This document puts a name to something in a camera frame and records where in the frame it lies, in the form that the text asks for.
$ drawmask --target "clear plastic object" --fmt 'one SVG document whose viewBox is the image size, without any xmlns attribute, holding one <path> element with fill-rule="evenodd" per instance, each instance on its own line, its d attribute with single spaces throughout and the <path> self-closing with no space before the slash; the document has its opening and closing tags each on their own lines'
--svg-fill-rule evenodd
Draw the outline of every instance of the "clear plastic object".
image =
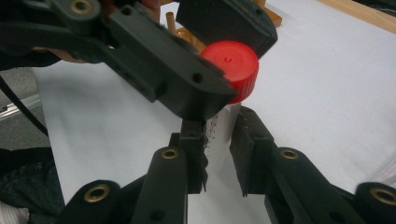
<svg viewBox="0 0 396 224">
<path fill-rule="evenodd" d="M 209 174 L 217 174 L 224 162 L 231 144 L 233 126 L 235 126 L 241 104 L 226 105 L 220 112 L 206 122 L 207 145 L 205 154 L 208 160 L 206 168 Z"/>
<path fill-rule="evenodd" d="M 370 181 L 380 182 L 396 189 L 396 151 L 392 159 L 375 172 Z"/>
</svg>

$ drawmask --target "wooden board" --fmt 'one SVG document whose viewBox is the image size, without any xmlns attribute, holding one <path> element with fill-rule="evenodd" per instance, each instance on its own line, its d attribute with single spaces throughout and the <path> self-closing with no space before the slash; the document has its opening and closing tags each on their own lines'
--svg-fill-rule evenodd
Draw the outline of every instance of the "wooden board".
<svg viewBox="0 0 396 224">
<path fill-rule="evenodd" d="M 352 0 L 318 0 L 320 3 L 345 12 L 384 30 L 396 34 L 396 18 L 386 13 L 359 4 Z"/>
</svg>

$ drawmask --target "robotic arm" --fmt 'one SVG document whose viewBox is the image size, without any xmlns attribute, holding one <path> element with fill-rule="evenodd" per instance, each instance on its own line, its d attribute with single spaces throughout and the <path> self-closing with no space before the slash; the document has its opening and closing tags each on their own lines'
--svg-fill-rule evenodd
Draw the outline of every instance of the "robotic arm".
<svg viewBox="0 0 396 224">
<path fill-rule="evenodd" d="M 159 100 L 183 119 L 210 119 L 234 97 L 221 70 L 138 2 L 115 2 L 118 8 L 108 14 L 96 0 L 7 0 L 0 43 L 63 49 L 89 63 L 104 62 L 149 101 Z M 205 44 L 236 40 L 259 57 L 276 42 L 271 20 L 248 0 L 181 1 L 177 21 Z"/>
</svg>

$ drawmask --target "red cap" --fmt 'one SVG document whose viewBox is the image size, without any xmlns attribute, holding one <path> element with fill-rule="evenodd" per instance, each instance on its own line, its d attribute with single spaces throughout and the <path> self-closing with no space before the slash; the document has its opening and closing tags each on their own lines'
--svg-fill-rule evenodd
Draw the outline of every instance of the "red cap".
<svg viewBox="0 0 396 224">
<path fill-rule="evenodd" d="M 229 85 L 238 91 L 229 104 L 248 98 L 259 71 L 259 59 L 250 47 L 236 41 L 220 41 L 206 47 L 201 56 L 221 68 Z"/>
</svg>

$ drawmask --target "small object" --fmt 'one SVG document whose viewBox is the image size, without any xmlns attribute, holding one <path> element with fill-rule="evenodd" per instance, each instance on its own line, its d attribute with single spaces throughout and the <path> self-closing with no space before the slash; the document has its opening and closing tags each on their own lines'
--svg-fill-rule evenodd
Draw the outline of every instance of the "small object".
<svg viewBox="0 0 396 224">
<path fill-rule="evenodd" d="M 237 90 L 236 96 L 220 112 L 206 122 L 208 142 L 205 154 L 207 172 L 216 174 L 223 164 L 226 148 L 230 147 L 231 134 L 241 108 L 240 102 L 253 91 L 259 71 L 256 53 L 248 46 L 235 41 L 220 41 L 208 46 L 201 56 L 224 71 L 229 85 Z"/>
<path fill-rule="evenodd" d="M 176 26 L 175 26 L 175 16 L 173 12 L 166 12 L 166 24 L 168 26 L 168 31 L 172 33 L 172 35 L 176 34 Z"/>
</svg>

